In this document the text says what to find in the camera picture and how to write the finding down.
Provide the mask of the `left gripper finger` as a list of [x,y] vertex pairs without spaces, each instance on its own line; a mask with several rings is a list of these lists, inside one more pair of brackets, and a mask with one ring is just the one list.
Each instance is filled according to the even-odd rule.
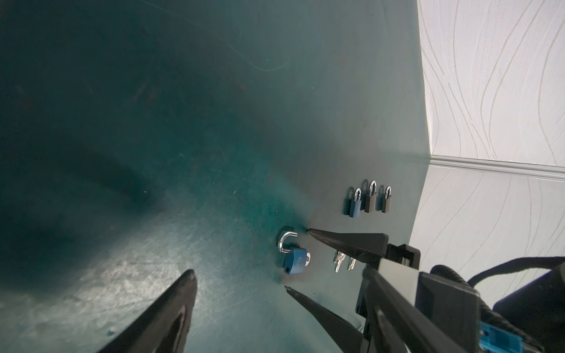
[[197,278],[187,270],[101,352],[183,352],[197,297]]

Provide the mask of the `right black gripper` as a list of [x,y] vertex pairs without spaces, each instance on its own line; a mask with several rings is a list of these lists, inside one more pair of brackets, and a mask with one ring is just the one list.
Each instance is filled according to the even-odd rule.
[[[419,272],[420,251],[407,245],[388,244],[384,233],[337,233],[309,229],[317,241],[366,264],[379,274],[406,300],[414,310],[427,318],[426,329],[442,332],[465,352],[479,352],[481,298],[469,285],[447,279],[447,275]],[[416,352],[399,346],[399,329],[394,329],[392,316],[377,320],[371,328],[367,319],[366,293],[368,282],[363,279],[356,313],[366,318],[363,334],[350,322],[328,310],[306,295],[285,286],[286,292],[304,307],[324,328],[343,352]]]

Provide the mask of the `blue padlock with keys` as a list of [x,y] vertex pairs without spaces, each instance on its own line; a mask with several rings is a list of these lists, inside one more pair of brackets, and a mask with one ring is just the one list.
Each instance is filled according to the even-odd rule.
[[349,217],[357,218],[360,216],[362,196],[362,190],[360,188],[356,188],[353,193],[353,198],[350,200]]

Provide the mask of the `black padlock with keys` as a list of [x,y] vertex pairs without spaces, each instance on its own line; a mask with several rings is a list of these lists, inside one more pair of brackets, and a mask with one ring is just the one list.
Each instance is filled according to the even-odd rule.
[[391,209],[391,194],[392,194],[392,190],[391,190],[391,185],[388,185],[385,188],[384,194],[383,194],[383,201],[381,204],[381,211],[383,213],[388,213],[388,211],[390,211]]

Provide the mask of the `dark grey padlock with keys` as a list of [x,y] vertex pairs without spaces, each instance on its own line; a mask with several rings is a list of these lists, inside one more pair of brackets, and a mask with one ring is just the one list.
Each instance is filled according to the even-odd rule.
[[366,213],[371,213],[376,209],[376,203],[378,198],[378,185],[375,180],[369,183],[369,190],[365,198],[364,211]]

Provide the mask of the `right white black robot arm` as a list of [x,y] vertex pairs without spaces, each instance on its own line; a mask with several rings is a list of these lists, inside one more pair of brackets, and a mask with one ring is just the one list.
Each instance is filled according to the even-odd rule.
[[[365,264],[355,311],[363,329],[308,298],[291,295],[343,352],[562,352],[564,259],[520,257],[463,279],[445,265],[419,268],[420,252],[392,245],[383,233],[310,235],[344,257]],[[488,306],[478,283],[504,274],[541,269],[544,274]]]

